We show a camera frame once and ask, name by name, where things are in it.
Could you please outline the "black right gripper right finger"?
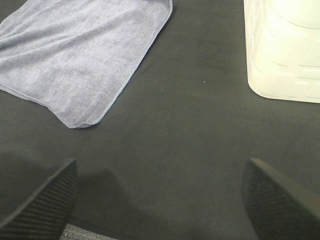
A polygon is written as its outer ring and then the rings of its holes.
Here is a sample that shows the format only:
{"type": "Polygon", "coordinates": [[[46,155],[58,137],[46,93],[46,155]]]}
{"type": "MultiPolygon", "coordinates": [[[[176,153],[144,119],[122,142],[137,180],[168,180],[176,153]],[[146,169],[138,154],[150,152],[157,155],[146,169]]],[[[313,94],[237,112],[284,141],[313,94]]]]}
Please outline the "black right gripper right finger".
{"type": "Polygon", "coordinates": [[[320,196],[264,161],[246,161],[241,199],[260,240],[318,240],[320,196]]]}

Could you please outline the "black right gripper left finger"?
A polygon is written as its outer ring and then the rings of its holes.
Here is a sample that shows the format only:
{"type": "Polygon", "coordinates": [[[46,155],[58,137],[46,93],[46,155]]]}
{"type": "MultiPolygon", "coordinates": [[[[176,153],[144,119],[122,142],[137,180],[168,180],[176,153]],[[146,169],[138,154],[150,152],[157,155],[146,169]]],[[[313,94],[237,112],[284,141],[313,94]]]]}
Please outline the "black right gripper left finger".
{"type": "Polygon", "coordinates": [[[0,238],[58,240],[71,217],[78,191],[77,162],[70,159],[0,221],[0,238]]]}

